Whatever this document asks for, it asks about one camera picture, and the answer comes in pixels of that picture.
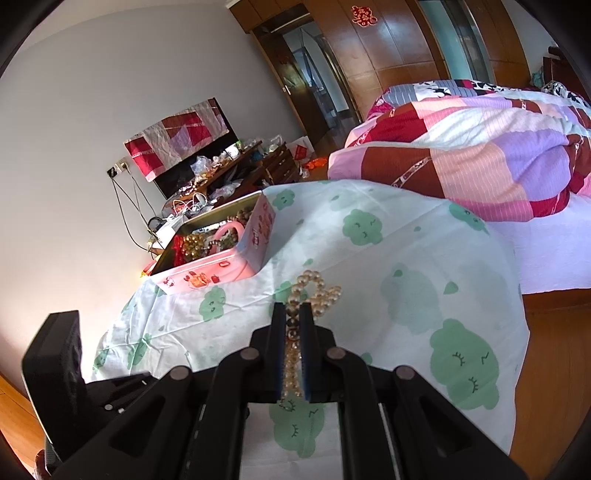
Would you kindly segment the black television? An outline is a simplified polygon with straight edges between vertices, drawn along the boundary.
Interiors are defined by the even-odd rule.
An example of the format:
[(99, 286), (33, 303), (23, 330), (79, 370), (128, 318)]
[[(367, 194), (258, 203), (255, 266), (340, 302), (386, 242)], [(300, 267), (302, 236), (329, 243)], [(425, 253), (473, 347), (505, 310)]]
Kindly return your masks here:
[(181, 187), (192, 182), (204, 170), (211, 169), (213, 157), (221, 155), (226, 148), (238, 142), (238, 136), (235, 134), (235, 130), (232, 129), (217, 99), (215, 97), (209, 98), (208, 103), (211, 105), (215, 116), (225, 126), (225, 132), (155, 178), (153, 183), (164, 198), (171, 197)]

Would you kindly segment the wall power socket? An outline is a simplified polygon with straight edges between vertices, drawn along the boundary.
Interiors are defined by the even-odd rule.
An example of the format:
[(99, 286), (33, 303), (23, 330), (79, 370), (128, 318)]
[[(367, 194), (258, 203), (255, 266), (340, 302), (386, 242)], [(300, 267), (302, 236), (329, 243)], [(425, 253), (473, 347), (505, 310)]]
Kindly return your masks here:
[(122, 172), (128, 172), (129, 167), (125, 159), (117, 161), (113, 167), (107, 170), (107, 175), (110, 179), (114, 179), (117, 175)]

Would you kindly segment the red double happiness sticker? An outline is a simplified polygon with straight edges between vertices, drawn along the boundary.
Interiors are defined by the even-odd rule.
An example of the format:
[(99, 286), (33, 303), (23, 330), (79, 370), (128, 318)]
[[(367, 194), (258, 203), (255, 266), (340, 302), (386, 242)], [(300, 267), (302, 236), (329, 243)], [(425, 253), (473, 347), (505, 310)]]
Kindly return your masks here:
[(368, 28), (374, 26), (379, 22), (375, 16), (372, 8), (369, 6), (352, 6), (352, 22), (361, 28)]

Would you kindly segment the wooden tv cabinet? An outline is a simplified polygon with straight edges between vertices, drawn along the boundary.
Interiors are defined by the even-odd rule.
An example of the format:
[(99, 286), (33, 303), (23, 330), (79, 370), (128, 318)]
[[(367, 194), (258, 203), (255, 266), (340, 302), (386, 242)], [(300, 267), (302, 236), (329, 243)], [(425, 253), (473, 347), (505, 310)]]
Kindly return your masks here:
[(301, 168), (286, 143), (260, 151), (261, 142), (245, 149), (235, 159), (214, 168), (205, 176), (184, 182), (165, 200), (161, 214), (188, 214), (205, 206), (219, 206), (267, 186), (296, 183)]

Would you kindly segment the wooden bed headboard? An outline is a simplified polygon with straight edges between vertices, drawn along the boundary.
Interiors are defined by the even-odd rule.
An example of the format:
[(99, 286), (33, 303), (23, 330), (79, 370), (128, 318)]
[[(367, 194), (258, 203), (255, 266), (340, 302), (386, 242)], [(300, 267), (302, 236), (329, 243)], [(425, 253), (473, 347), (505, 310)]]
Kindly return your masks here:
[(574, 69), (557, 46), (547, 48), (547, 53), (543, 57), (543, 76), (547, 83), (560, 82), (570, 91), (580, 95), (585, 94), (585, 89)]

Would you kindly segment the white box device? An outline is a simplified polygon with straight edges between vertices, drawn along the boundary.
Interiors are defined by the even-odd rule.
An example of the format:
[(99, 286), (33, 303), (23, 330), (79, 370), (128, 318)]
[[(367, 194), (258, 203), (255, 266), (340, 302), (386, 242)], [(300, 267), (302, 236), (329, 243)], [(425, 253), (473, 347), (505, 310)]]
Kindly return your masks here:
[(166, 219), (165, 223), (161, 225), (158, 230), (155, 232), (156, 238), (158, 239), (159, 244), (165, 248), (173, 236), (176, 234), (177, 230), (186, 222), (186, 217), (184, 215), (179, 215), (175, 217), (169, 217)]

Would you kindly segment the red patchwork tv cover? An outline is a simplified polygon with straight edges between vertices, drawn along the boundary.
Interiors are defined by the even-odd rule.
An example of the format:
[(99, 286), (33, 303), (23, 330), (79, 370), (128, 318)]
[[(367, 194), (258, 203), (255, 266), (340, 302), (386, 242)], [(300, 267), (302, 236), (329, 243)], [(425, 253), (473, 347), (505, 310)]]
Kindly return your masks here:
[(211, 98), (145, 128), (124, 147), (145, 180), (152, 182), (228, 132), (221, 108)]

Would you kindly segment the wooden door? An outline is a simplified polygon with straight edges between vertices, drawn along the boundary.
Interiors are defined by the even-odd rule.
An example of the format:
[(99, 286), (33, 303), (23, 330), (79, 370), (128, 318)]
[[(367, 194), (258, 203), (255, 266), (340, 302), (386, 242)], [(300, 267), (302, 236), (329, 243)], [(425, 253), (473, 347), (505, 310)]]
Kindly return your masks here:
[(254, 33), (270, 65), (276, 71), (280, 86), (290, 99), (305, 134), (311, 140), (311, 144), (316, 146), (329, 132), (329, 125), (318, 106), (314, 92), (301, 73), (294, 53), (279, 33), (266, 33), (263, 28), (256, 28)]

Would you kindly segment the wooden wardrobe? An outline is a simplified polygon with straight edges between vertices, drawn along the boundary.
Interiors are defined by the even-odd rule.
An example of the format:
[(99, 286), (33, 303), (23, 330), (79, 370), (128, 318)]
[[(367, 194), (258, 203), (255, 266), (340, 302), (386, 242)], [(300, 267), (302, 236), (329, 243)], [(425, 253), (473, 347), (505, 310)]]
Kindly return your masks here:
[[(369, 6), (379, 22), (361, 28), (352, 6)], [(517, 88), (529, 84), (526, 56), (511, 18), (500, 1), (468, 1), (483, 37), (493, 82)], [(417, 1), (232, 1), (228, 10), (246, 33), (296, 7), (317, 23), (337, 58), (358, 111), (368, 113), (387, 87), (448, 78), (449, 64)]]

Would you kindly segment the pink jade bangle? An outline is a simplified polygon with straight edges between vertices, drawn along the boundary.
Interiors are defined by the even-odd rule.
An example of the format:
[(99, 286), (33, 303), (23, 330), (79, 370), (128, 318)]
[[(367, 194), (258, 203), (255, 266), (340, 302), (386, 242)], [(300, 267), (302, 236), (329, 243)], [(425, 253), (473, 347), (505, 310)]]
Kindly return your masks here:
[(220, 253), (238, 245), (245, 228), (238, 221), (229, 221), (216, 230), (211, 239), (211, 253)]

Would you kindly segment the white green cloud tablecloth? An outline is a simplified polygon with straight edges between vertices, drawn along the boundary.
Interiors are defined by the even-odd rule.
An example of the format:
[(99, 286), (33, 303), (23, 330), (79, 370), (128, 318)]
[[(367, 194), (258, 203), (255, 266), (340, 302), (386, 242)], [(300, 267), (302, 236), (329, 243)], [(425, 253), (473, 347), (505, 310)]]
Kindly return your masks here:
[(502, 450), (529, 341), (514, 255), (483, 220), (448, 200), (368, 181), (266, 189), (242, 261), (143, 280), (96, 352), (94, 379), (201, 370), (249, 342), (315, 271), (339, 287), (320, 324), (370, 366), (417, 370)]

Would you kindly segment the pink biscuit tin box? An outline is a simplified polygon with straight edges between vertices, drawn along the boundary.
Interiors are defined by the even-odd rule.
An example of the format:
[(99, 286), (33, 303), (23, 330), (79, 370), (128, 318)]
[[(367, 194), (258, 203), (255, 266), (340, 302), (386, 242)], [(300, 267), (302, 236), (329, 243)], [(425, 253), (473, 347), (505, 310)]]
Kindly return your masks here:
[(200, 214), (173, 235), (150, 272), (167, 294), (252, 277), (263, 266), (276, 213), (257, 191)]

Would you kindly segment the patchwork pink quilt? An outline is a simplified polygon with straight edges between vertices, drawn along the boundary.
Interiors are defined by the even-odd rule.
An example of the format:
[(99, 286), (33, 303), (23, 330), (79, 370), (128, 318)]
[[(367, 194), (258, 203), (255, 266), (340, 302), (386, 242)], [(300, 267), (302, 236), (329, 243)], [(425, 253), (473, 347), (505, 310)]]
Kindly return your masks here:
[(328, 176), (445, 198), (485, 221), (554, 215), (590, 194), (590, 106), (558, 82), (394, 85), (329, 156)]

